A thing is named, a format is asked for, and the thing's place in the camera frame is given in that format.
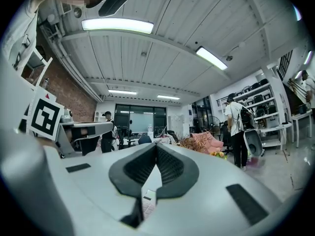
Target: exposed brick wall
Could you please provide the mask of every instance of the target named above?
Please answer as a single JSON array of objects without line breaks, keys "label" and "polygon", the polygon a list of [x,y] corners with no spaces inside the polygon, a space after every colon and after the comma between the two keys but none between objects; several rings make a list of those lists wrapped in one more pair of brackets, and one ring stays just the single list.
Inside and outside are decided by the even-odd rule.
[{"label": "exposed brick wall", "polygon": [[[49,78],[46,90],[57,97],[57,103],[72,110],[75,121],[93,121],[97,102],[76,83],[58,61],[39,29],[37,29],[36,45],[41,45],[44,48],[47,61],[50,57],[53,58],[53,61],[45,72],[41,85],[45,78]],[[41,71],[42,68],[37,69],[32,78],[37,78]],[[22,76],[26,78],[30,75],[30,72],[31,70],[26,67]]]}]

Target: floor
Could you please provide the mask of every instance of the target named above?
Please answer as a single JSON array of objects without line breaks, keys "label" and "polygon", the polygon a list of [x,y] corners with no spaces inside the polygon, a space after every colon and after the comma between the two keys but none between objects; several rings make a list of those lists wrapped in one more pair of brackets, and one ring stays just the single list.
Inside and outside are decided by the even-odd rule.
[{"label": "floor", "polygon": [[[311,150],[311,146],[315,143],[315,134],[312,138],[307,137],[308,125],[300,124],[299,148],[291,142],[288,134],[286,149],[267,148],[263,157],[248,162],[246,166],[246,173],[272,190],[282,202],[303,190],[313,172],[315,151]],[[227,156],[228,161],[234,163],[233,154]]]}]

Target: fluorescent light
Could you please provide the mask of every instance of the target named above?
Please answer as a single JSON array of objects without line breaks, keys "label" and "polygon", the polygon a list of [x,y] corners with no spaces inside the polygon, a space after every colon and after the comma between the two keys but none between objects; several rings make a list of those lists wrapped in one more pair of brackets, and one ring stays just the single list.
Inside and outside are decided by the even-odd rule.
[{"label": "fluorescent light", "polygon": [[83,20],[81,22],[83,30],[132,30],[151,34],[153,24],[126,18],[96,18]]},{"label": "fluorescent light", "polygon": [[299,10],[295,6],[293,6],[293,7],[294,7],[294,11],[295,11],[296,20],[300,21],[302,19],[301,13],[299,12]]},{"label": "fluorescent light", "polygon": [[299,71],[298,74],[295,76],[294,79],[297,79],[297,78],[301,75],[301,72],[302,72],[302,71]]},{"label": "fluorescent light", "polygon": [[125,94],[137,94],[137,92],[131,92],[131,91],[121,91],[121,90],[108,90],[109,92],[113,92],[113,93],[125,93]]},{"label": "fluorescent light", "polygon": [[164,95],[158,95],[158,98],[165,98],[165,99],[172,99],[172,100],[179,100],[178,97],[172,97],[172,96],[164,96]]},{"label": "fluorescent light", "polygon": [[312,54],[312,51],[309,51],[309,53],[307,54],[306,60],[304,61],[304,65],[306,65],[310,61],[311,54]]},{"label": "fluorescent light", "polygon": [[227,69],[227,66],[219,60],[216,56],[214,56],[212,53],[208,52],[206,49],[204,49],[202,46],[200,46],[196,52],[196,54],[207,61],[209,61],[211,64],[215,65],[216,67],[220,68],[221,70]]}]

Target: man wearing cap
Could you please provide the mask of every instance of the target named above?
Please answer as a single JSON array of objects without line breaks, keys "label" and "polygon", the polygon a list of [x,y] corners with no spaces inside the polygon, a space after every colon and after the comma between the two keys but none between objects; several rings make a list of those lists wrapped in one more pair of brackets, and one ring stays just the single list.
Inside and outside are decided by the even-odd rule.
[{"label": "man wearing cap", "polygon": [[102,135],[102,141],[100,144],[100,147],[102,149],[102,153],[107,153],[107,152],[111,152],[112,151],[112,142],[113,140],[116,139],[116,137],[113,137],[113,131],[114,131],[114,120],[112,119],[112,113],[109,111],[106,111],[105,114],[103,114],[103,116],[105,116],[106,121],[109,121],[111,123],[113,123],[113,130],[112,132],[107,132],[105,134]]},{"label": "man wearing cap", "polygon": [[242,170],[245,170],[248,154],[244,141],[244,128],[241,118],[243,105],[235,102],[232,97],[228,97],[227,103],[225,115],[227,116],[227,128],[231,133],[234,164]]},{"label": "man wearing cap", "polygon": [[315,121],[315,82],[305,70],[302,71],[302,80],[305,81],[305,88],[307,92],[306,101],[311,105],[311,110]]},{"label": "man wearing cap", "polygon": [[[39,5],[45,0],[26,0],[6,29],[1,51],[9,64],[19,75],[31,57],[36,46],[36,24]],[[74,5],[85,5],[93,8],[103,0],[60,0]]]}]

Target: black pants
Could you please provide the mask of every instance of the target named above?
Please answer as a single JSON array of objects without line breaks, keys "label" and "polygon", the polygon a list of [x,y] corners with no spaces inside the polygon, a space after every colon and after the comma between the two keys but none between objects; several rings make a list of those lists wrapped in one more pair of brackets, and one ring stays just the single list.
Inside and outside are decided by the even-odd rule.
[{"label": "black pants", "polygon": [[243,135],[244,135],[244,131],[241,131],[231,137],[233,153],[234,153],[234,164],[237,167],[246,166],[246,163],[247,163],[248,154],[247,154],[247,147],[246,147]]},{"label": "black pants", "polygon": [[102,149],[102,153],[107,153],[112,151],[112,141],[113,139],[104,139],[102,138],[100,142],[100,148]]}]

